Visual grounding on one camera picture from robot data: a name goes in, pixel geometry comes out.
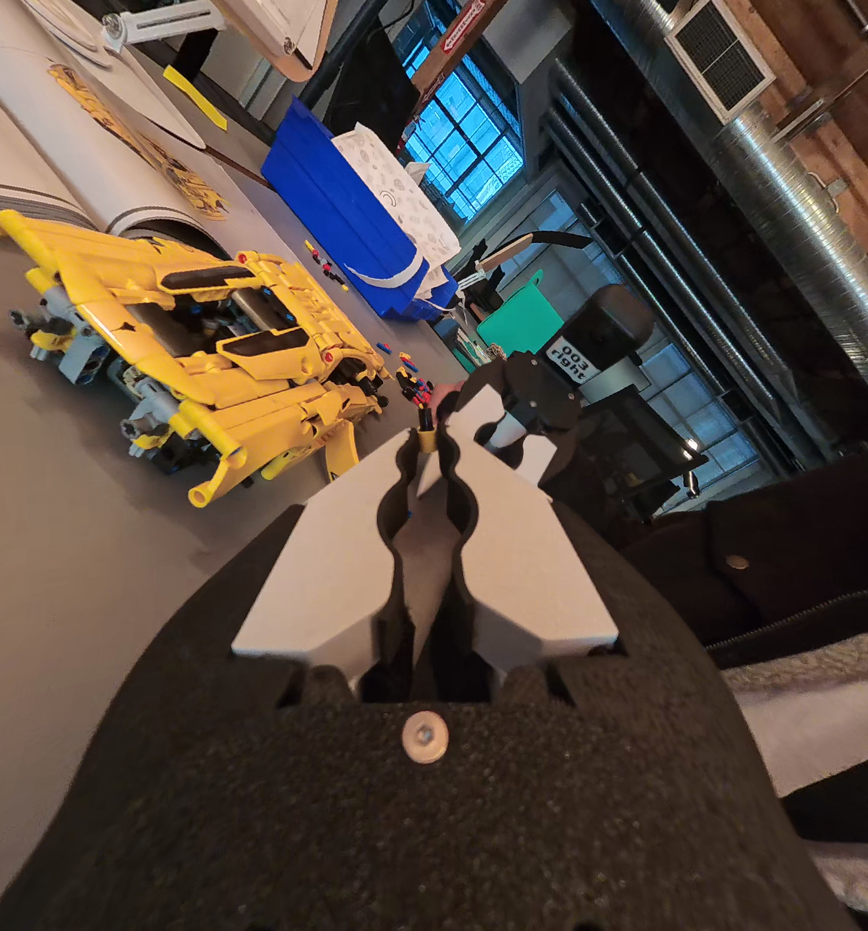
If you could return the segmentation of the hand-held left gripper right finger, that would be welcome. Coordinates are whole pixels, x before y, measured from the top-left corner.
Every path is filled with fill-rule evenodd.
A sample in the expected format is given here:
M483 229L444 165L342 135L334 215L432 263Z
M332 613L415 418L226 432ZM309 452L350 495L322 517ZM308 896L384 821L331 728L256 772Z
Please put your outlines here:
M459 537L440 605L441 692L489 692L513 669L584 657L618 638L552 500L491 454L508 468L501 502L475 501L444 480Z

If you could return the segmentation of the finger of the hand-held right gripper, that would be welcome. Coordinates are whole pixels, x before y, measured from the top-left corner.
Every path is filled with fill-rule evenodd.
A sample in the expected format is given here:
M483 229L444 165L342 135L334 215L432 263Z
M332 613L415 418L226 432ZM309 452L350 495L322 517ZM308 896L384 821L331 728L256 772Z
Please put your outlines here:
M519 479L538 487L557 452L547 436L524 435L507 448L507 465Z
M475 501L499 503L508 491L508 468L475 441L483 426L496 425L505 415L497 390L482 387L470 401L436 427L436 448L428 456L417 482L421 499L440 480L454 488L469 488Z

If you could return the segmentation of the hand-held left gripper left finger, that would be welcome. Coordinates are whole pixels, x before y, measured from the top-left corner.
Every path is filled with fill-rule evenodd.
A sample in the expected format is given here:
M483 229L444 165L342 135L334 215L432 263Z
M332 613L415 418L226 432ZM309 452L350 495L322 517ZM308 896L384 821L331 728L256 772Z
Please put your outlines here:
M416 430L405 429L313 495L232 644L235 656L410 673L416 627L394 538L409 518Z

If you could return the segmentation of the pile of coloured brick pins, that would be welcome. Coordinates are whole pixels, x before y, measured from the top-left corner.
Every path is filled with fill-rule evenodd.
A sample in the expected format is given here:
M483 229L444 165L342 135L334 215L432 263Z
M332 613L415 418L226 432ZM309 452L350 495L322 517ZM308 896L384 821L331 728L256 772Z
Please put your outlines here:
M405 399L418 408L431 407L433 384L423 378L413 358L404 351L393 350L387 343L377 342L375 346L390 358L389 369Z

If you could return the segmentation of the yellow toy brick car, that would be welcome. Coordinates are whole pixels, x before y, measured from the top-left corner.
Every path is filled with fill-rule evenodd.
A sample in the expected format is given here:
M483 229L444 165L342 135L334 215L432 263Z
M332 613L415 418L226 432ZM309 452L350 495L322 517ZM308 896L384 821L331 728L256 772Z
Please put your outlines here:
M300 262L220 260L0 211L0 239L32 261L33 313L11 311L31 356L74 385L104 373L134 403L129 455L164 474L210 465L203 508L323 449L330 481L359 461L355 427L387 405L382 356Z

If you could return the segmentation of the instruction booklet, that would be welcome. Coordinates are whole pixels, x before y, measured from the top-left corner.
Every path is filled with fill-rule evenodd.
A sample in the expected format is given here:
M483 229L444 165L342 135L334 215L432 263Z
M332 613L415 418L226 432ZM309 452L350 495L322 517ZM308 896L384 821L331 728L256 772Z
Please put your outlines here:
M134 125L69 64L0 51L0 107L44 157L96 228L161 232L226 254L225 197L170 144Z

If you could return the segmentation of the person's right forearm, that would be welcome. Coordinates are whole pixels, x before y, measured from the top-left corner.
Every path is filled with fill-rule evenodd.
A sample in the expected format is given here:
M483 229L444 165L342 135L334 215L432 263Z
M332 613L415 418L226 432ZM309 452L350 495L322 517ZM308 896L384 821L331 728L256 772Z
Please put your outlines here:
M580 449L574 451L560 472L544 479L541 487L551 498L566 504L617 551L675 522L669 517L647 522L629 517L608 495L598 469Z

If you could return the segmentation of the grey desk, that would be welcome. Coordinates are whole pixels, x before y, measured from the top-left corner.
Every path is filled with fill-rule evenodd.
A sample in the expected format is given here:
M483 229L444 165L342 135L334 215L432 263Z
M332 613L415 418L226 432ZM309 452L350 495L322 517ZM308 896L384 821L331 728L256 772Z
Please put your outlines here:
M132 409L101 378L33 360L9 310L36 295L0 239L0 896L67 792L102 714L184 601L327 481L321 453L204 509L206 472L130 457Z

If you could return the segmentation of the small cluster of brick pins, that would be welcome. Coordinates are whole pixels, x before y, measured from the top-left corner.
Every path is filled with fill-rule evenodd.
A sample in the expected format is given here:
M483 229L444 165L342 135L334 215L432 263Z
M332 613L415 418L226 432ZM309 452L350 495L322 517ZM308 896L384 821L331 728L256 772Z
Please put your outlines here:
M345 292L349 291L349 286L347 284L347 279L338 273L336 267L330 259L323 256L319 249L317 249L310 241L306 240L304 242L304 247L309 253L312 261L320 268L321 273L329 281L332 281L338 284L341 289Z

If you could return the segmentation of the white patterned paper bag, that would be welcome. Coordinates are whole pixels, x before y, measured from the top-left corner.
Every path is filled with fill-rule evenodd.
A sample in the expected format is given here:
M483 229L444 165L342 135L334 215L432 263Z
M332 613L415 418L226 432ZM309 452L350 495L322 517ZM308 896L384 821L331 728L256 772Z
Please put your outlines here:
M415 245L419 260L428 262L416 298L430 299L447 282L444 264L460 251L456 234L373 130L358 123L353 130L333 137L332 143Z

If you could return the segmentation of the dark fleece-lined jacket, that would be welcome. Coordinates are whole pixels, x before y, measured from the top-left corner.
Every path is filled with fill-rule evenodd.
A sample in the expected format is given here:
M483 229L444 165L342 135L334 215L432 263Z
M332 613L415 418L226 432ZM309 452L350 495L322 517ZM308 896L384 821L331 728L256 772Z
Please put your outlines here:
M722 670L868 634L868 452L660 518L623 558Z

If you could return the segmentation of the blue plastic bin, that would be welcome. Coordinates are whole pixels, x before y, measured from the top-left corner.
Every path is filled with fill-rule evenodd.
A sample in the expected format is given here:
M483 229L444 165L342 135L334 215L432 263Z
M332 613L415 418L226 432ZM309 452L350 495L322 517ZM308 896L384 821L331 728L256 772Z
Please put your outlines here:
M455 279L416 298L428 262L332 143L322 122L293 98L262 173L318 239L339 272L382 319L433 322L457 291Z

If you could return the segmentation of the black monitor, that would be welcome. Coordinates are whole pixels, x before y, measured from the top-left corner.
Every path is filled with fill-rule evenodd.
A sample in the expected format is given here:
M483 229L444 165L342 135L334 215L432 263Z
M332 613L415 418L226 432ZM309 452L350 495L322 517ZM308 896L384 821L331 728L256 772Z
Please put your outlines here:
M396 154L420 96L385 30L378 27L359 42L347 59L323 123L333 137L361 124Z

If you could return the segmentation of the white air vent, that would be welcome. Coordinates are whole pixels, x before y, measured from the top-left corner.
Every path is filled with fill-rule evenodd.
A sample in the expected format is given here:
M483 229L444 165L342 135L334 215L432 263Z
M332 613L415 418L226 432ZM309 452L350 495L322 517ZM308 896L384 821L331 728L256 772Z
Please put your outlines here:
M776 81L725 2L692 3L665 40L723 125L738 118Z

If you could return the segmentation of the black metal pole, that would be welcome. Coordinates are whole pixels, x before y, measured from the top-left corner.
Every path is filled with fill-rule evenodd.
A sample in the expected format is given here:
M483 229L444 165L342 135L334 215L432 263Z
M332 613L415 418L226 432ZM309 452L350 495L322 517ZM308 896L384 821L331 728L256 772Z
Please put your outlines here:
M361 3L347 28L324 56L321 66L301 90L299 99L304 106L313 109L324 93L334 85L355 47L379 23L379 14L386 4L387 1Z

